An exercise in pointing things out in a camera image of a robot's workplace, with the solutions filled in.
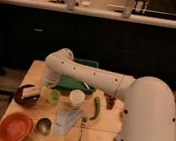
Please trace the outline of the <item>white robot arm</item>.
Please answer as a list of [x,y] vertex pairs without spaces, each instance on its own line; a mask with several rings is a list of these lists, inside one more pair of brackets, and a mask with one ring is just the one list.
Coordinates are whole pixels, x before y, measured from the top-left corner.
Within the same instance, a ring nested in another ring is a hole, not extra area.
[[124,103],[119,141],[175,141],[176,105],[170,87],[157,77],[133,78],[85,66],[74,60],[69,48],[50,53],[45,59],[42,84],[57,86],[66,75],[84,81]]

